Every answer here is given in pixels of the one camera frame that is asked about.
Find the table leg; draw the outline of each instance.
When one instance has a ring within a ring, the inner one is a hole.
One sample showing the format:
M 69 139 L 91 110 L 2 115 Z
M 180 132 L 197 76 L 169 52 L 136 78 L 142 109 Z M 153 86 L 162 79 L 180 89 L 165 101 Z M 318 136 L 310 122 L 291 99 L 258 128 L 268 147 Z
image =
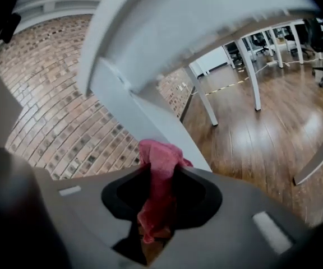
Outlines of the table leg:
M 135 94 L 130 91 L 130 82 L 113 64 L 99 59 L 90 81 L 90 90 L 136 140 L 172 143 L 183 151 L 194 167 L 211 171 L 155 84 L 148 84 Z
M 224 49 L 224 51 L 225 51 L 225 53 L 226 53 L 226 55 L 227 55 L 227 57 L 228 57 L 228 59 L 229 59 L 229 62 L 230 62 L 231 67 L 232 67 L 233 69 L 235 69 L 234 61 L 232 60 L 232 58 L 231 58 L 231 56 L 230 56 L 230 53 L 229 53 L 229 51 L 228 51 L 227 47 L 223 46 L 223 49 Z
M 269 40 L 268 40 L 268 38 L 267 38 L 264 31 L 262 31 L 262 35 L 264 36 L 264 39 L 266 41 L 266 45 L 267 45 L 267 48 L 269 49 L 270 56 L 273 57 L 274 56 L 273 50 L 270 48 L 270 42 L 269 42 Z
M 290 52 L 290 47 L 289 47 L 289 44 L 287 43 L 287 40 L 285 39 L 285 30 L 284 30 L 284 28 L 283 27 L 281 27 L 281 31 L 282 31 L 282 33 L 283 33 L 283 37 L 284 37 L 284 41 L 285 41 L 285 43 L 286 43 L 286 49 L 287 49 L 287 51 L 288 52 Z
M 215 113 L 213 111 L 213 108 L 210 105 L 209 100 L 207 99 L 204 90 L 202 89 L 199 80 L 197 79 L 197 77 L 194 75 L 193 71 L 190 69 L 190 67 L 185 67 L 184 68 L 185 72 L 188 74 L 190 80 L 192 81 L 197 93 L 200 96 L 200 99 L 202 101 L 202 103 L 204 104 L 204 107 L 210 117 L 211 123 L 213 124 L 213 126 L 217 126 L 218 125 L 218 120 L 216 119 Z
M 269 33 L 270 33 L 270 36 L 271 36 L 271 38 L 273 40 L 273 43 L 274 43 L 274 46 L 275 46 L 275 52 L 276 52 L 276 57 L 278 58 L 279 67 L 283 68 L 284 67 L 283 59 L 281 57 L 280 48 L 279 48 L 279 45 L 278 45 L 278 41 L 276 40 L 274 30 L 272 28 L 270 28 Z
M 208 74 L 210 74 L 210 72 L 205 68 L 204 63 L 201 60 L 196 60 L 195 62 L 201 68 L 201 71 L 204 74 L 204 76 L 207 76 Z
M 294 38 L 295 38 L 297 54 L 298 54 L 298 60 L 299 60 L 300 64 L 303 64 L 303 56 L 302 56 L 300 39 L 298 38 L 297 31 L 296 31 L 294 23 L 290 24 L 290 28 L 291 28 L 292 35 L 294 35 Z
M 252 62 L 250 60 L 249 53 L 245 47 L 245 44 L 242 39 L 235 40 L 235 44 L 240 51 L 240 55 L 244 61 L 247 74 L 251 80 L 252 89 L 253 89 L 253 98 L 254 98 L 254 105 L 255 110 L 261 110 L 261 101 L 260 101 L 260 92 L 259 92 L 259 85 L 257 84 L 255 70 L 253 68 Z
M 248 46 L 249 46 L 249 48 L 250 48 L 250 51 L 251 51 L 251 54 L 252 54 L 252 59 L 253 59 L 254 61 L 256 61 L 256 54 L 255 54 L 254 50 L 252 49 L 252 45 L 251 45 L 251 41 L 250 41 L 250 37 L 245 37 L 245 39 L 246 39 L 247 45 L 248 45 Z

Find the red cloth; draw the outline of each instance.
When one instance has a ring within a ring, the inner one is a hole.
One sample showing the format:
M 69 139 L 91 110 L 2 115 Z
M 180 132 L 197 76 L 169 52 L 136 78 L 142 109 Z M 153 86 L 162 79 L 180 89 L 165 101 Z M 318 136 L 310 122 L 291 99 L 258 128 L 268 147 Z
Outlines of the red cloth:
M 176 165 L 193 166 L 183 158 L 181 149 L 170 143 L 153 140 L 139 142 L 141 164 L 150 163 L 150 195 L 138 213 L 144 229 L 144 242 L 154 241 L 153 235 L 174 221 L 176 198 L 172 193 L 172 177 Z

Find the brick wall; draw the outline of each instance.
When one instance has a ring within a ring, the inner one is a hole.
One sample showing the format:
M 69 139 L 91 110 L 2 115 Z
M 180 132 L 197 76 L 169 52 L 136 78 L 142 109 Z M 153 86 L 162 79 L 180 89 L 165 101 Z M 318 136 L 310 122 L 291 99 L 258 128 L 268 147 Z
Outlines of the brick wall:
M 45 167 L 54 179 L 139 163 L 137 141 L 95 96 L 86 99 L 76 86 L 80 49 L 90 18 L 79 15 L 50 20 L 0 46 L 0 75 L 23 106 L 6 148 L 32 166 Z M 182 69 L 158 85 L 178 117 L 191 87 Z

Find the white table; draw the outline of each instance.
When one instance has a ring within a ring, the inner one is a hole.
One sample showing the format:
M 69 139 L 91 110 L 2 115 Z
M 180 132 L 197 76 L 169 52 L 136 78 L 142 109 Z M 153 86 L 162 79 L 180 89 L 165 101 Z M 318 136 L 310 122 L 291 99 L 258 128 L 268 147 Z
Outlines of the white table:
M 276 24 L 276 25 L 272 25 L 271 27 L 264 28 L 264 29 L 259 29 L 259 30 L 256 30 L 256 31 L 252 32 L 252 33 L 249 33 L 244 38 L 248 39 L 249 36 L 255 35 L 257 33 L 262 33 L 263 36 L 264 36 L 264 39 L 266 41 L 267 48 L 269 49 L 270 55 L 273 56 L 273 51 L 270 48 L 269 40 L 267 39 L 267 37 L 265 35 L 265 32 L 268 31 L 270 33 L 271 39 L 273 40 L 273 43 L 274 43 L 275 52 L 276 52 L 276 56 L 277 56 L 277 59 L 278 59 L 278 65 L 279 65 L 280 68 L 283 68 L 283 61 L 282 61 L 282 57 L 281 57 L 281 54 L 280 54 L 280 48 L 279 48 L 279 45 L 277 43 L 277 40 L 276 40 L 276 37 L 275 37 L 275 33 L 273 32 L 273 29 L 281 28 L 282 32 L 283 32 L 283 36 L 285 37 L 285 32 L 283 30 L 283 27 L 289 26 L 291 28 L 292 34 L 293 34 L 293 36 L 295 38 L 295 44 L 296 44 L 296 48 L 297 48 L 297 54 L 298 54 L 299 63 L 304 64 L 301 44 L 300 44 L 300 40 L 299 40 L 299 37 L 298 37 L 298 34 L 297 34 L 297 30 L 295 28 L 295 25 L 301 25 L 301 24 L 304 24 L 302 19 L 297 19 L 297 20 L 287 22 L 287 23 Z M 287 51 L 290 52 L 289 45 L 288 45 L 287 41 L 285 41 L 285 43 L 286 43 Z
M 156 77 L 188 67 L 209 51 L 236 41 L 252 83 L 255 109 L 259 110 L 257 79 L 242 37 L 305 16 L 305 12 L 291 15 L 286 9 L 316 10 L 311 0 L 240 1 L 102 0 L 81 52 L 77 77 L 80 90 L 84 94 L 94 92 L 137 140 L 152 138 L 173 143 L 195 167 L 210 170 L 182 123 L 155 88 Z M 255 19 L 256 13 L 263 14 Z M 188 47 L 209 33 L 214 33 L 213 41 L 191 53 Z M 192 81 L 196 87 L 200 86 L 197 79 Z M 203 102 L 207 109 L 207 99 Z

